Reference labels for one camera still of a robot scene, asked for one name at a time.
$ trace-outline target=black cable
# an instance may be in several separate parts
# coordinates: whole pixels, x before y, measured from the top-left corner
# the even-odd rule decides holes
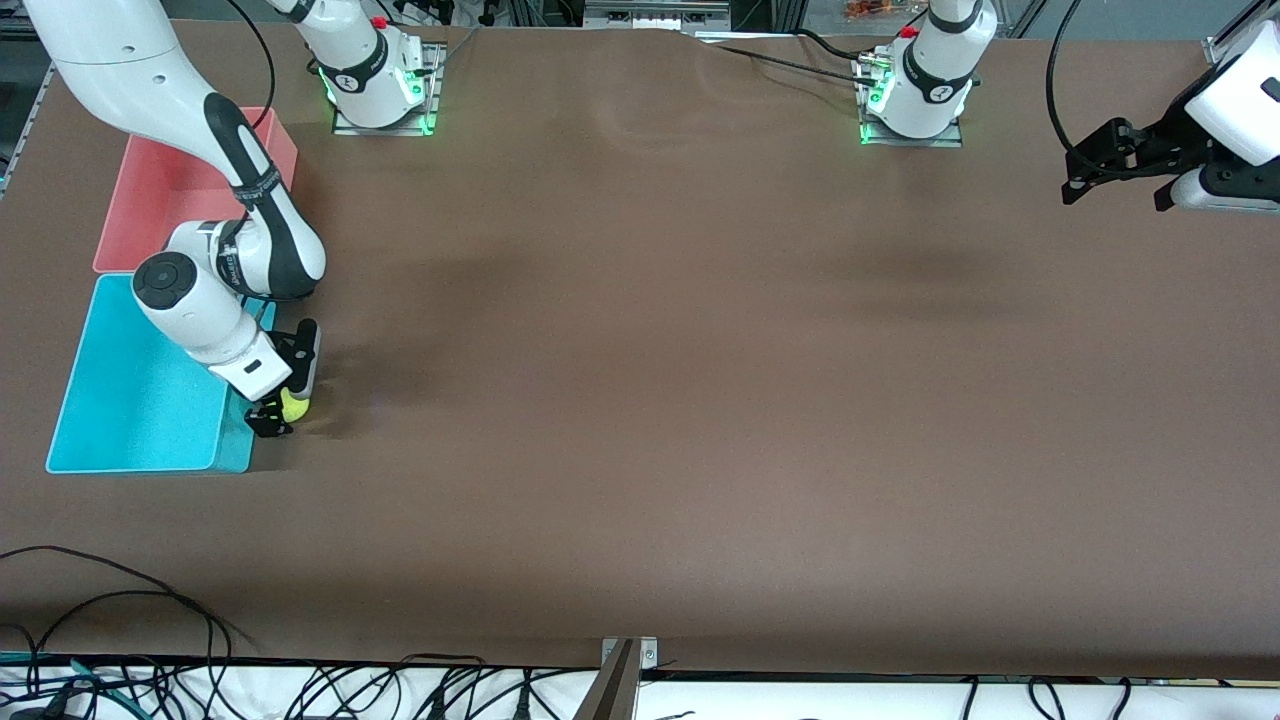
[[[538,680],[545,680],[547,678],[554,678],[557,675],[567,675],[570,673],[586,673],[586,670],[573,670],[573,669],[552,670],[550,673],[543,673],[541,675],[538,675],[535,678],[530,678],[529,683],[532,684],[532,683],[536,683]],[[499,700],[507,697],[508,694],[518,691],[521,687],[524,687],[524,684],[525,684],[525,682],[521,680],[521,682],[516,683],[515,685],[511,685],[509,688],[507,688],[507,689],[502,691],[500,693],[498,693],[498,694],[493,696],[492,698],[489,698],[486,702],[484,702],[483,705],[480,705],[480,707],[476,707],[475,712],[471,712],[468,710],[467,714],[462,716],[462,719],[463,720],[474,720],[475,717],[479,717],[480,714],[484,712],[485,710],[488,710],[490,706],[493,706],[493,703],[495,703]]]
[[[520,698],[516,700],[516,712],[512,714],[511,720],[532,720],[532,715],[529,712],[529,696],[534,691],[534,671],[525,669],[525,680],[520,683]]]
[[[218,615],[215,615],[211,611],[209,611],[207,609],[205,609],[205,606],[202,606],[196,600],[193,600],[193,598],[191,598],[191,597],[188,597],[188,596],[186,596],[183,593],[177,592],[173,588],[173,585],[170,585],[170,584],[168,584],[168,583],[165,583],[165,582],[163,582],[163,580],[152,577],[152,575],[148,575],[148,574],[142,573],[140,570],[134,570],[133,568],[129,568],[127,565],[122,565],[120,562],[115,562],[114,560],[109,560],[109,559],[99,556],[99,555],[92,555],[92,553],[88,553],[88,552],[82,552],[82,551],[78,551],[78,550],[72,550],[72,548],[61,547],[61,546],[41,544],[41,546],[20,547],[18,550],[12,550],[12,551],[0,553],[0,561],[9,560],[9,559],[15,557],[18,555],[24,555],[24,553],[29,553],[29,552],[40,552],[40,551],[58,552],[58,553],[61,553],[61,555],[69,555],[72,557],[78,557],[78,559],[82,559],[82,560],[88,560],[88,561],[92,561],[92,562],[106,565],[108,568],[113,568],[115,570],[125,573],[127,575],[132,575],[134,578],[145,580],[145,582],[147,582],[147,583],[150,583],[150,584],[160,588],[161,592],[156,592],[156,591],[118,591],[118,592],[102,593],[100,596],[92,597],[92,598],[90,598],[90,600],[87,600],[87,601],[77,605],[72,610],[69,610],[65,614],[63,614],[61,618],[59,618],[58,620],[55,620],[54,624],[41,637],[40,642],[36,643],[36,650],[37,651],[42,651],[45,648],[46,643],[52,637],[54,630],[56,630],[63,623],[65,623],[67,620],[69,620],[77,612],[81,612],[84,609],[87,609],[87,607],[90,607],[90,606],[92,606],[92,605],[95,605],[97,602],[101,602],[101,601],[109,600],[109,598],[114,598],[114,597],[124,597],[124,596],[151,596],[151,597],[163,596],[163,597],[169,597],[169,598],[174,600],[175,602],[178,602],[179,605],[182,605],[183,607],[187,607],[192,612],[196,612],[197,615],[200,615],[205,620],[205,626],[207,629],[207,637],[206,637],[206,643],[205,643],[205,647],[206,647],[206,653],[205,655],[206,655],[206,667],[209,670],[209,680],[210,680],[210,685],[211,685],[209,700],[207,700],[207,702],[205,703],[205,707],[204,707],[205,716],[207,717],[210,715],[210,711],[212,708],[212,703],[214,703],[215,698],[216,700],[221,700],[223,703],[227,705],[228,708],[232,710],[233,714],[238,715],[238,712],[236,712],[236,710],[230,706],[230,703],[227,702],[227,698],[221,694],[221,691],[220,691],[220,684],[223,682],[223,678],[227,675],[227,667],[228,667],[227,661],[229,661],[230,657],[232,657],[232,637],[230,637],[230,630],[228,630],[228,623],[227,621],[224,621],[221,618],[219,618]],[[216,674],[216,676],[214,674],[214,637],[215,637],[214,635],[214,629],[215,628],[221,633],[221,635],[223,635],[223,643],[227,646],[225,659],[224,659],[223,666],[221,666],[220,671]]]
[[[32,688],[40,689],[40,665],[36,662],[37,655],[40,655],[40,648],[36,647],[35,638],[31,637],[31,630],[17,624],[17,623],[0,623],[0,628],[6,628],[10,630],[17,630],[22,634],[22,639],[27,642],[27,652],[31,653],[31,662],[27,665],[27,692],[32,692]]]
[[[1057,69],[1057,54],[1062,47],[1062,37],[1066,36],[1066,26],[1070,24],[1071,18],[1075,17],[1075,12],[1080,8],[1082,0],[1071,0],[1071,4],[1066,8],[1066,14],[1062,15],[1062,24],[1057,26],[1057,35],[1053,36],[1053,45],[1048,50],[1048,63],[1044,65],[1044,108],[1048,110],[1048,122],[1053,126],[1053,135],[1057,136],[1057,141],[1066,150],[1068,155],[1073,160],[1084,165],[1085,168],[1100,173],[1103,176],[1110,176],[1112,178],[1153,178],[1165,174],[1165,168],[1148,168],[1146,170],[1117,170],[1108,169],[1098,165],[1093,160],[1089,160],[1084,152],[1076,150],[1075,145],[1069,137],[1066,137],[1066,129],[1062,128],[1062,120],[1057,117],[1057,100],[1053,97],[1053,73]]]
[[[904,24],[902,27],[908,28],[908,27],[914,26],[915,23],[920,22],[920,18],[923,18],[928,13],[929,13],[929,9],[924,8],[923,10],[920,10],[919,13],[916,13],[915,17],[913,17],[910,20],[906,20],[906,24]],[[837,58],[842,58],[845,60],[856,60],[859,58],[859,55],[861,55],[863,53],[870,53],[870,51],[876,50],[874,45],[870,46],[870,47],[867,47],[865,50],[858,50],[858,51],[852,51],[852,53],[850,53],[847,50],[841,50],[840,47],[836,47],[835,45],[827,42],[827,38],[824,38],[823,36],[818,35],[817,32],[813,32],[812,29],[806,29],[806,28],[803,28],[803,27],[797,27],[797,28],[792,29],[790,32],[790,35],[795,35],[797,37],[808,37],[809,40],[817,42],[818,46],[822,47],[823,50],[826,50],[827,53],[829,53],[829,54],[832,54],[832,55],[835,55]]]
[[[835,55],[837,58],[844,58],[846,60],[856,60],[858,59],[859,53],[847,53],[845,50],[841,50],[841,49],[836,47],[835,45],[827,42],[826,38],[823,38],[820,35],[818,35],[817,32],[814,32],[812,29],[805,29],[803,27],[797,27],[794,31],[791,31],[791,35],[795,35],[795,36],[799,36],[799,37],[808,37],[809,40],[817,42],[819,47],[822,47],[823,50],[826,50],[827,53],[829,53],[829,54],[832,54],[832,55]]]
[[[792,63],[791,60],[783,60],[781,58],[771,58],[768,55],[760,55],[759,53],[751,53],[750,50],[740,50],[737,47],[726,47],[723,45],[717,45],[721,50],[726,53],[733,53],[735,55],[745,55],[748,58],[754,58],[756,60],[764,60],[765,63],[774,63],[778,65],[785,65],[787,68],[795,68],[797,70],[804,70],[806,73],[813,73],[817,76],[826,76],[836,79],[842,79],[845,82],[851,82],[854,85],[876,85],[876,81],[868,77],[854,77],[844,73],[833,73],[831,70],[824,70],[822,68],[814,68],[812,65],[804,65],[800,63]]]
[[[1120,678],[1120,684],[1124,685],[1124,694],[1120,696],[1116,708],[1111,711],[1111,720],[1120,720],[1120,714],[1124,712],[1125,706],[1129,705],[1129,696],[1133,694],[1133,683],[1129,682],[1129,678]]]
[[[1053,706],[1057,708],[1057,717],[1050,715],[1048,711],[1044,710],[1044,707],[1039,703],[1039,700],[1036,697],[1037,683],[1042,683],[1046,688],[1048,688],[1048,694],[1050,697],[1053,698]],[[1044,720],[1066,720],[1066,711],[1062,710],[1062,701],[1057,697],[1057,691],[1053,689],[1053,684],[1046,680],[1044,678],[1032,678],[1030,680],[1028,680],[1027,694],[1028,697],[1032,698],[1032,705],[1036,706],[1036,710],[1039,711],[1039,714],[1044,717]]]
[[[969,685],[969,697],[964,700],[964,712],[960,714],[960,720],[969,720],[969,714],[973,712],[973,701],[978,700],[978,676],[974,675],[969,682],[972,683]]]
[[[236,12],[239,13],[239,17],[244,18],[244,22],[248,23],[248,28],[253,31],[253,37],[257,38],[257,44],[262,46],[262,56],[266,58],[266,72],[270,85],[266,90],[266,102],[262,105],[262,111],[259,113],[257,119],[253,120],[253,129],[257,129],[257,126],[262,124],[262,120],[266,119],[266,113],[271,109],[271,102],[275,101],[275,58],[271,56],[271,49],[266,46],[266,38],[262,37],[262,32],[257,29],[257,23],[253,22],[253,18],[248,17],[244,8],[241,8],[239,3],[236,0],[227,0],[227,4],[234,8]]]
[[[534,688],[532,683],[529,683],[529,692],[534,696],[534,701],[536,701],[538,705],[543,706],[543,710],[547,711],[547,715],[552,716],[552,720],[561,720],[561,716],[557,715],[554,710],[552,710],[552,706],[547,705],[547,701],[543,700],[543,696],[538,694],[538,689]]]
[[[736,26],[733,26],[731,28],[732,32],[737,32],[737,31],[742,29],[742,26],[745,26],[748,23],[748,20],[751,19],[751,15],[754,15],[755,10],[758,10],[760,8],[760,5],[763,5],[763,4],[764,4],[764,0],[755,0],[755,5],[751,5],[751,9],[748,10],[745,15],[742,15],[742,22],[737,23]]]

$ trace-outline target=power cord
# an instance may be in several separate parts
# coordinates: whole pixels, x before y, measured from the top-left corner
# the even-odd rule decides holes
[[[973,712],[973,701],[978,700],[978,676],[970,676],[969,683],[969,696],[964,700],[964,712],[960,714],[960,720],[969,720],[969,715]]]
[[[266,119],[266,113],[271,109],[271,102],[275,101],[275,58],[271,56],[271,49],[266,46],[266,38],[262,37],[262,32],[257,29],[257,23],[253,22],[253,18],[248,17],[244,8],[241,8],[236,0],[227,0],[227,4],[234,8],[239,13],[239,17],[244,18],[244,22],[248,23],[248,28],[253,31],[253,37],[257,38],[257,44],[262,47],[262,56],[266,58],[266,72],[270,85],[266,90],[266,102],[262,104],[262,111],[253,120],[253,129],[257,129],[257,126],[262,124],[262,120]]]
[[[795,68],[797,70],[804,70],[806,73],[813,73],[815,76],[824,76],[824,77],[831,77],[831,78],[836,78],[836,79],[842,79],[845,82],[851,82],[854,85],[876,85],[876,81],[873,81],[872,78],[868,78],[868,77],[854,77],[854,76],[850,76],[850,74],[835,73],[835,72],[831,72],[831,70],[824,70],[822,68],[815,68],[813,65],[805,65],[805,64],[801,64],[801,63],[792,63],[791,60],[783,60],[781,58],[773,58],[773,56],[769,56],[769,55],[762,55],[759,53],[753,53],[750,50],[741,50],[739,47],[726,47],[724,45],[717,45],[716,47],[719,47],[721,50],[723,50],[726,53],[733,53],[735,55],[745,55],[748,58],[754,58],[756,60],[764,60],[765,63],[773,63],[776,65],[783,65],[783,67],[787,67],[787,68]]]
[[[906,20],[906,24],[904,24],[902,28],[909,28],[909,27],[914,26],[915,23],[920,22],[920,18],[923,18],[928,13],[929,13],[928,8],[920,10],[919,13],[915,14],[915,17],[913,17],[909,20]],[[850,53],[847,50],[841,50],[841,49],[836,47],[835,45],[827,42],[826,37],[818,35],[817,32],[813,32],[812,29],[806,29],[806,28],[803,28],[803,27],[797,27],[797,28],[792,29],[790,32],[790,35],[795,35],[797,37],[808,37],[809,40],[817,42],[819,47],[822,47],[823,50],[826,50],[831,55],[835,55],[837,58],[842,58],[845,60],[856,60],[863,53],[870,53],[872,50],[876,50],[874,45],[870,46],[870,47],[867,47],[865,50],[858,50],[855,53]]]
[[[1057,141],[1066,150],[1066,154],[1071,156],[1073,160],[1084,165],[1085,168],[1100,173],[1102,176],[1110,176],[1112,178],[1153,178],[1165,174],[1166,168],[1149,168],[1146,170],[1117,170],[1108,169],[1098,165],[1093,160],[1089,160],[1084,152],[1076,150],[1075,145],[1069,137],[1066,137],[1066,129],[1062,128],[1062,120],[1057,117],[1057,99],[1053,97],[1053,73],[1057,70],[1057,54],[1062,49],[1062,38],[1066,36],[1066,27],[1071,23],[1071,18],[1075,17],[1075,12],[1080,8],[1082,0],[1071,0],[1071,4],[1066,8],[1066,14],[1062,15],[1062,23],[1057,26],[1057,35],[1053,36],[1053,45],[1048,50],[1048,63],[1044,65],[1044,106],[1048,110],[1048,122],[1053,126],[1053,135],[1057,136]]]
[[[529,712],[529,693],[534,689],[534,671],[525,670],[525,682],[520,684],[520,700],[516,701],[516,712],[511,720],[534,720]]]
[[[1048,689],[1050,697],[1053,700],[1053,708],[1057,711],[1057,716],[1048,714],[1048,710],[1039,703],[1039,698],[1036,697],[1036,685],[1042,684]],[[1120,696],[1120,702],[1116,703],[1115,708],[1111,711],[1111,720],[1120,720],[1120,715],[1124,714],[1124,708],[1129,705],[1129,697],[1133,694],[1133,683],[1129,678],[1120,678],[1120,684],[1124,687],[1124,693]],[[1044,678],[1032,678],[1027,682],[1027,694],[1030,697],[1032,705],[1036,711],[1041,714],[1044,720],[1066,720],[1066,711],[1062,710],[1062,700],[1057,697],[1057,691],[1053,684]]]

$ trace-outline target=metal bracket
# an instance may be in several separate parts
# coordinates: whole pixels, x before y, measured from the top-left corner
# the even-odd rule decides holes
[[[603,665],[609,660],[609,655],[613,648],[618,646],[618,642],[626,638],[604,638],[600,644],[600,664]],[[640,641],[640,669],[653,670],[658,666],[658,638],[637,638]]]
[[[658,661],[655,638],[605,638],[604,662],[573,720],[634,720],[643,662]]]
[[[334,110],[334,135],[371,135],[390,137],[421,137],[435,135],[435,117],[440,111],[440,91],[444,87],[444,58],[447,46],[443,42],[424,42],[421,63],[416,59],[413,65],[420,65],[421,77],[406,78],[410,92],[421,94],[424,100],[420,105],[410,110],[399,122],[384,128],[365,128],[348,120],[342,113]]]

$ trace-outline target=black wrist strap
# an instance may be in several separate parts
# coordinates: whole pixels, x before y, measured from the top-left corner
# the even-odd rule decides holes
[[[232,195],[236,196],[236,200],[239,200],[241,205],[252,209],[261,205],[262,200],[268,195],[271,195],[271,191],[278,184],[280,184],[280,169],[275,167],[275,163],[271,163],[266,168],[266,172],[259,176],[256,181],[239,187],[233,186]]]

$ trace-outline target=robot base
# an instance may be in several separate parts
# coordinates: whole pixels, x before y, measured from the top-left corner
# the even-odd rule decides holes
[[[399,122],[381,128],[360,127],[348,120],[340,111],[334,110],[334,135],[369,135],[381,137],[422,137],[435,135],[435,117],[440,110],[440,90],[444,86],[444,58],[445,45],[443,42],[424,42],[421,63],[421,77],[412,77],[406,81],[411,92],[421,94],[425,100],[410,110]],[[329,102],[337,108],[333,96]]]
[[[869,77],[877,83],[884,83],[888,69],[882,58],[888,54],[888,50],[887,45],[882,45],[874,53],[864,54],[863,58],[850,61],[854,77]],[[906,137],[891,131],[879,117],[868,109],[872,95],[879,90],[881,85],[858,86],[858,129],[863,145],[896,145],[901,147],[960,147],[964,145],[959,120],[951,120],[951,124],[941,135],[927,138]]]

